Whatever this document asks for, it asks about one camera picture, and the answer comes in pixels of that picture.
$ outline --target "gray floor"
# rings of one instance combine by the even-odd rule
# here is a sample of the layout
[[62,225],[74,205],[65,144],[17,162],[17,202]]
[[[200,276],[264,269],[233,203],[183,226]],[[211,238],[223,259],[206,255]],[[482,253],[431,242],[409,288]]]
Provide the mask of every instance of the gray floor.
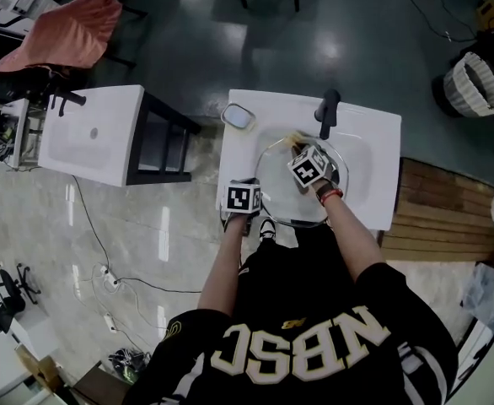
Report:
[[[446,0],[472,23],[476,0]],[[403,116],[402,154],[494,183],[494,120],[452,120],[435,106],[430,80],[444,73],[461,45],[434,36],[406,0],[132,0],[146,19],[122,15],[111,47],[138,66],[127,71],[102,61],[95,85],[142,84],[179,111],[218,116],[228,90],[259,89],[321,96],[337,87],[346,102]],[[422,0],[440,30],[465,37],[438,0]],[[221,235],[214,209],[222,129],[206,128],[193,144],[187,169],[195,181],[177,185],[115,188],[80,180],[89,215],[110,254],[112,271],[144,278],[167,289],[198,290]],[[294,246],[289,229],[279,241]],[[244,258],[257,246],[244,242]],[[137,345],[151,350],[163,329],[150,327],[136,311],[133,291],[109,294],[97,271],[104,263],[89,227],[74,179],[49,170],[0,170],[0,262],[32,267],[62,346],[55,355],[73,379],[97,360],[128,345],[109,333],[110,311]],[[457,342],[470,321],[459,307],[473,263],[393,262],[408,284],[441,317]],[[170,294],[132,283],[140,312],[161,327],[158,307],[169,320],[194,308],[196,294]]]
[[[118,277],[142,278],[166,289],[200,290],[217,254],[222,234],[215,210],[222,128],[205,128],[193,138],[187,169],[191,183],[118,188],[79,179],[90,218]],[[242,258],[258,246],[257,225],[244,239]],[[292,229],[279,227],[277,242],[297,245]],[[72,176],[37,169],[0,170],[0,263],[30,266],[40,307],[51,318],[61,347],[54,354],[70,381],[95,362],[131,345],[122,334],[107,330],[110,312],[117,326],[145,351],[164,335],[166,321],[194,309],[197,294],[171,294],[131,282],[132,289],[109,294],[100,277],[105,256],[95,239]],[[472,262],[391,262],[409,286],[440,316],[455,342],[470,315],[459,307],[460,295],[474,268]],[[79,271],[78,289],[73,266]],[[94,270],[94,290],[91,278]]]
[[[494,184],[494,119],[452,119],[431,80],[465,44],[436,37],[408,0],[130,0],[111,49],[138,66],[102,60],[94,85],[142,84],[189,115],[218,116],[229,89],[320,97],[402,115],[402,155]],[[470,32],[439,0],[416,0],[439,31]],[[479,0],[445,0],[475,26]]]

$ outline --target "pink cloth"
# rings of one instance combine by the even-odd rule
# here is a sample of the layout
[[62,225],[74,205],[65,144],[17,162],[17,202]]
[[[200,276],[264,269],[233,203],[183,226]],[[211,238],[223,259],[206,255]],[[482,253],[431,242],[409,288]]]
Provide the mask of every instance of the pink cloth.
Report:
[[47,63],[91,68],[105,53],[120,15],[117,0],[73,0],[43,13],[22,45],[0,60],[0,72]]

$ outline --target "power strip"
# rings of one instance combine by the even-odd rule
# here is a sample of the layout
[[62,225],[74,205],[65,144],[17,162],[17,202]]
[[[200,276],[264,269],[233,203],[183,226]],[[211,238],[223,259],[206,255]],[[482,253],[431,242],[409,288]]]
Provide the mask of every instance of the power strip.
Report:
[[104,318],[105,318],[106,326],[109,328],[110,332],[117,333],[118,329],[115,328],[115,322],[114,322],[114,318],[112,318],[112,315],[109,312],[107,312],[106,314],[104,314]]
[[113,289],[120,286],[117,277],[114,276],[114,273],[112,273],[109,268],[106,268],[106,266],[101,266],[101,272],[105,276],[105,281],[108,282]]

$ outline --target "trash bin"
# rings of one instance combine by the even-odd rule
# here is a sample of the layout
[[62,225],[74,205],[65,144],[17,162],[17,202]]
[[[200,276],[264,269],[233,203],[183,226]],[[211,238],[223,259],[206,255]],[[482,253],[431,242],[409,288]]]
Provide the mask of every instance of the trash bin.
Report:
[[444,77],[432,83],[438,105],[451,116],[494,116],[494,72],[474,52],[467,52]]

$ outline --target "wooden floor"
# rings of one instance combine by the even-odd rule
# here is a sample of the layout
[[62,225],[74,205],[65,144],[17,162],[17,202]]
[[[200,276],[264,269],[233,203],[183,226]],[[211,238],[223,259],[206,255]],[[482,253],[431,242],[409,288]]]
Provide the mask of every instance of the wooden floor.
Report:
[[403,159],[387,260],[484,261],[494,252],[494,187]]

